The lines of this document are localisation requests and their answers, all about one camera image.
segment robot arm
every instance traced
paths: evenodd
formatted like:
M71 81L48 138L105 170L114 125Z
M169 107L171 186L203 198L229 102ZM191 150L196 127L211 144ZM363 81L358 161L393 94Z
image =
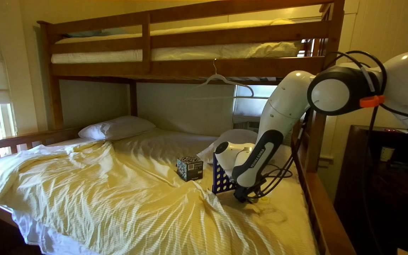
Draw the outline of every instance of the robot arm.
M385 64L387 72L385 108L408 113L408 53ZM354 63L333 66L317 76L304 71L288 74L267 100L261 115L256 145L224 142L215 156L228 176L242 187L265 181L261 172L270 161L285 135L311 107L325 115L340 115L361 108L360 99L375 96L380 87L379 68L365 71ZM408 118L396 114L408 126Z

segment clothes hanger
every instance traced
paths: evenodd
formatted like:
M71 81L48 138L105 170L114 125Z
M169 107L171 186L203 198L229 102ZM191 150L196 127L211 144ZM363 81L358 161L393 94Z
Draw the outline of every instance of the clothes hanger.
M248 88L248 89L250 90L250 92L251 92L251 96L235 96L235 97L192 97L192 98L189 98L189 97L188 97L188 98L186 98L186 100L217 100L217 99L223 99L223 98L260 98L260 99L268 99L268 97L255 97L255 96L254 96L254 91L253 91L253 89L252 89L251 87L249 87L248 85L239 84L239 83L236 83L236 82L233 82L233 81L228 81L225 76L222 76L221 74L218 74L218 73L217 73L217 67L215 66L215 61L216 61L216 60L217 60L217 59L215 58L215 59L214 59L215 74L212 75L212 76L210 76L209 78L207 78L207 80L206 80L204 83L199 84L198 86L195 86L195 87L191 88L190 90L194 90L194 89L197 89L198 87L205 86L205 85L209 84L209 82L210 82L211 80L213 80L213 79L219 79L219 80L225 82L226 84L231 84L231 85L235 85L235 86L242 86L242 87Z

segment bunk bed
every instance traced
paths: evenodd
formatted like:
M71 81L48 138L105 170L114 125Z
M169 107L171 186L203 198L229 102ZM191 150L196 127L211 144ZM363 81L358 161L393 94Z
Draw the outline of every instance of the bunk bed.
M218 27L216 30L188 30L181 33L154 33L150 25L169 21L226 16L237 13L275 10L280 8L321 5L322 20L296 24L268 24L251 27ZM62 129L63 110L59 80L101 81L130 85L131 115L137 116L137 83L202 83L215 73L239 78L243 84L277 84L291 71L303 70L319 73L325 64L326 52L338 49L344 0L257 0L214 1L179 7L127 13L117 16L50 24L39 21L43 42L46 76L50 89L53 129L0 140L0 148L10 147L18 152L17 145L33 143L52 144L78 137L80 129ZM74 39L63 41L65 34L126 26L142 26L137 36L115 36L111 39ZM156 60L155 50L165 48L193 48L214 45L263 44L270 42L300 42L305 57L225 58ZM137 50L141 57L120 62L108 60L68 61L61 56L105 55ZM240 79L244 77L269 77L269 81ZM299 152L294 158L300 184L306 200L311 229L320 254L355 254L351 242L333 208L322 182L317 175L319 155L324 132L325 116L313 113ZM299 125L293 129L292 147L298 139ZM0 207L0 219L15 225L10 211Z

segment white pillow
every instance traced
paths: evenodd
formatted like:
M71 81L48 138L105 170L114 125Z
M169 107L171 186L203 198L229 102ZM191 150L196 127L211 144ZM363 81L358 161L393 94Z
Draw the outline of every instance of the white pillow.
M153 128L155 128L155 125L150 121L135 116L123 116L86 126L81 129L78 136L95 140L120 140Z
M223 134L215 142L205 148L202 152L198 153L197 156L204 163L213 164L214 163L214 151L218 145L222 142L232 142L232 143L256 143L257 134L254 131L246 129L231 129Z

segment small box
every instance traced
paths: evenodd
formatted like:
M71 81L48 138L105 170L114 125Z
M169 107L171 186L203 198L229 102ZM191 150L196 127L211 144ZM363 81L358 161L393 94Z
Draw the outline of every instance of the small box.
M177 174L184 180L203 178L203 162L198 157L181 157L177 159Z

